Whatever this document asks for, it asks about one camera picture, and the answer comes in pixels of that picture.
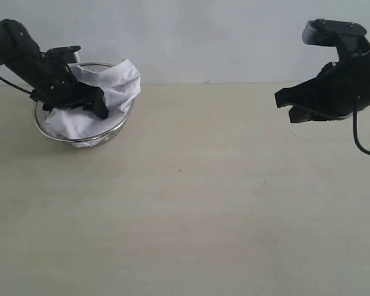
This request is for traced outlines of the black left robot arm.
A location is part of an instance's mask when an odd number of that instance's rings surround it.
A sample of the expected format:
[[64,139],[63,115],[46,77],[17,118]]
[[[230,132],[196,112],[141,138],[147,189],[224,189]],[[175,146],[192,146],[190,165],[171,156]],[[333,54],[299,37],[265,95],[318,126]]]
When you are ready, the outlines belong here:
[[43,110],[83,108],[100,119],[106,119],[109,110],[104,102],[104,91],[78,80],[69,65],[77,63],[80,46],[56,47],[46,52],[28,30],[18,21],[0,21],[0,66],[29,84],[29,93]]

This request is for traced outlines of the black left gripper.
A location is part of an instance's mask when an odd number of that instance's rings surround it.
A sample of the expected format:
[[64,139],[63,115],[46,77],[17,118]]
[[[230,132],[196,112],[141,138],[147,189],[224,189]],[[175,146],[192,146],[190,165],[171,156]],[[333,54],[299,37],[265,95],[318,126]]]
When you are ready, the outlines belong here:
[[42,109],[51,112],[54,109],[67,110],[83,107],[105,120],[109,110],[105,104],[104,91],[101,88],[86,88],[80,83],[68,64],[61,60],[43,55],[41,76],[33,87],[30,98],[43,103]]

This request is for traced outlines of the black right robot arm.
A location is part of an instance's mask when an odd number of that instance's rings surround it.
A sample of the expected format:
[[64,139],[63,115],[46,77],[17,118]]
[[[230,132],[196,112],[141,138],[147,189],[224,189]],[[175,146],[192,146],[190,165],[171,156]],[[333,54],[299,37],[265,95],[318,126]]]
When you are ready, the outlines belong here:
[[291,123],[337,121],[370,106],[370,51],[326,64],[316,77],[274,94]]

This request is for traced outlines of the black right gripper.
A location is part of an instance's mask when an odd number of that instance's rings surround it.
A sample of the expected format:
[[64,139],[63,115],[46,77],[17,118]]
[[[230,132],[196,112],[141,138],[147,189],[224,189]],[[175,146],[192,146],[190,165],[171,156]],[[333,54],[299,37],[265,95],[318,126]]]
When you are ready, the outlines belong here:
[[317,80],[282,88],[274,98],[277,108],[293,106],[289,110],[291,123],[347,119],[370,106],[370,63],[353,60]]

